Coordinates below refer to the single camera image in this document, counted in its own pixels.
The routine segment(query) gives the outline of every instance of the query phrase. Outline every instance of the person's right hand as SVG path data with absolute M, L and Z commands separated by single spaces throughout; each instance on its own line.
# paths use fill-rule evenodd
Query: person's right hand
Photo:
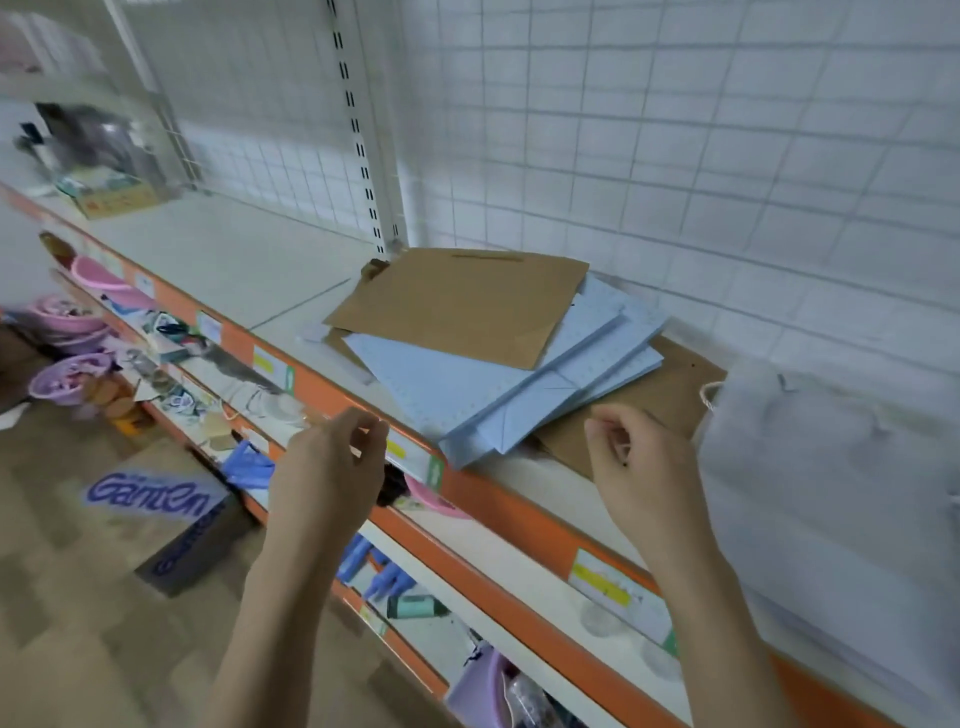
M 595 405 L 584 429 L 600 497 L 662 587 L 697 578 L 722 560 L 686 439 L 622 404 Z M 628 437 L 622 459 L 616 448 Z

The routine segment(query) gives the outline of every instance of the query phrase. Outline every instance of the transparent plastic sheet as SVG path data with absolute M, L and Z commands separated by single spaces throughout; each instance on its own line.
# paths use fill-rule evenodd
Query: transparent plastic sheet
M 700 446 L 711 519 L 741 580 L 791 626 L 914 704 L 958 706 L 956 439 L 882 412 L 738 363 Z

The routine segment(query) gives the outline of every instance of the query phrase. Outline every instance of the wooden floor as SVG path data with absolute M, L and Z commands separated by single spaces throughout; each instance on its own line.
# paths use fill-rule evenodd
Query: wooden floor
M 0 432 L 0 726 L 194 725 L 227 647 L 262 530 L 199 584 L 168 599 L 64 503 L 137 449 L 110 425 L 36 403 Z M 342 603 L 324 611 L 310 725 L 451 726 Z

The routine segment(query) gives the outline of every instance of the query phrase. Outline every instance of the blue paper stack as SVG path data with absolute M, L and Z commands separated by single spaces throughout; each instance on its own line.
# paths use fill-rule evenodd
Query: blue paper stack
M 587 275 L 534 370 L 354 333 L 345 341 L 451 466 L 507 452 L 538 426 L 663 361 L 663 313 Z

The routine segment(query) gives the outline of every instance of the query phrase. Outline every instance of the forearm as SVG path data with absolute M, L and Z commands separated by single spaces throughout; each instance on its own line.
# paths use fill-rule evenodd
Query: forearm
M 796 718 L 733 569 L 716 551 L 699 573 L 664 578 L 696 728 L 792 728 Z
M 247 576 L 203 728 L 306 725 L 317 628 L 340 551 L 305 565 L 267 539 Z

